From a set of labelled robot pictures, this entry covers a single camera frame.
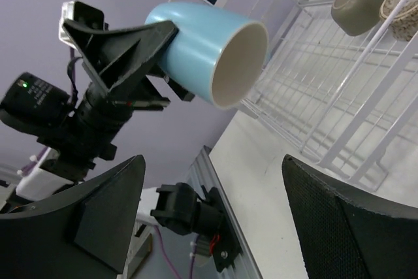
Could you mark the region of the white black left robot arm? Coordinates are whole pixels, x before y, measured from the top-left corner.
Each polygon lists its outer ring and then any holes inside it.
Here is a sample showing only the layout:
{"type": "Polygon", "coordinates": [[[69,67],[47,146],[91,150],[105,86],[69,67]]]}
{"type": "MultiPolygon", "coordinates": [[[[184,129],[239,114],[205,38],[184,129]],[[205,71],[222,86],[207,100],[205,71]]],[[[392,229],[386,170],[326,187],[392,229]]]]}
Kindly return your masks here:
{"type": "Polygon", "coordinates": [[[67,93],[23,73],[1,101],[1,121],[36,136],[46,148],[16,187],[17,196],[28,201],[83,181],[96,158],[115,158],[113,140],[134,112],[162,111],[169,105],[151,77],[165,79],[181,100],[193,99],[159,64],[179,32],[172,21],[107,30],[66,19],[63,30],[91,78],[85,93],[67,93]]]}

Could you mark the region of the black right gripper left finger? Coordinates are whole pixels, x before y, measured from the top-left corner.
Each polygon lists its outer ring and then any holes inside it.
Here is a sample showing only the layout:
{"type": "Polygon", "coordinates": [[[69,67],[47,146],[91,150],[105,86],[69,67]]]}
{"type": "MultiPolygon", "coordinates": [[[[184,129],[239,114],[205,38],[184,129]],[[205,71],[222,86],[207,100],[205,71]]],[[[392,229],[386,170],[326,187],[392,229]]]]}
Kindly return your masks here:
{"type": "Polygon", "coordinates": [[[122,274],[144,183],[133,156],[105,173],[1,215],[2,278],[122,274]]]}

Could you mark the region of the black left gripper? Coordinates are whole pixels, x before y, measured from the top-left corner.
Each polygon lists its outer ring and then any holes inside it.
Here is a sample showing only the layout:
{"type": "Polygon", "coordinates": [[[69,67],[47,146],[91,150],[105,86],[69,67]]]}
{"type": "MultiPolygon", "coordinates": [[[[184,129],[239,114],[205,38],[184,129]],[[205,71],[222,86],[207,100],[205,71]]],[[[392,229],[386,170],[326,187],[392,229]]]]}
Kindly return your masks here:
{"type": "Polygon", "coordinates": [[[66,19],[63,30],[82,56],[85,71],[93,82],[83,97],[91,106],[99,103],[132,111],[164,110],[170,99],[158,92],[149,76],[164,80],[183,102],[195,98],[156,64],[178,33],[172,21],[98,30],[66,19]],[[101,95],[99,91],[117,93],[101,95]]]}

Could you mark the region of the light blue mug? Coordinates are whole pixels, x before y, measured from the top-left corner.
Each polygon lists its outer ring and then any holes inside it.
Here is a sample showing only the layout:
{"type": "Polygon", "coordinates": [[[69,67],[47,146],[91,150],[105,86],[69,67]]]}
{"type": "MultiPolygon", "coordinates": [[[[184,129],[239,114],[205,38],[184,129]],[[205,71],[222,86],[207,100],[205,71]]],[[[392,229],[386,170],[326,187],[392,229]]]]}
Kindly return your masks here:
{"type": "Polygon", "coordinates": [[[215,107],[236,106],[261,75],[268,50],[262,22],[202,3],[157,5],[147,24],[172,21],[178,33],[159,62],[176,83],[215,107]]]}

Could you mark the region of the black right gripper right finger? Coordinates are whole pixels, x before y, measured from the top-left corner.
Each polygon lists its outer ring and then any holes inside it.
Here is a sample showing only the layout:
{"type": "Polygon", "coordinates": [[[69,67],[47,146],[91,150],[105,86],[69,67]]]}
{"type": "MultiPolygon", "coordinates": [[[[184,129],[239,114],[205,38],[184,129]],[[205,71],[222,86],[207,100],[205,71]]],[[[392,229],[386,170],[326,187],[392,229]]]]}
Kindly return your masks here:
{"type": "Polygon", "coordinates": [[[309,278],[416,278],[417,209],[286,155],[281,171],[309,278]]]}

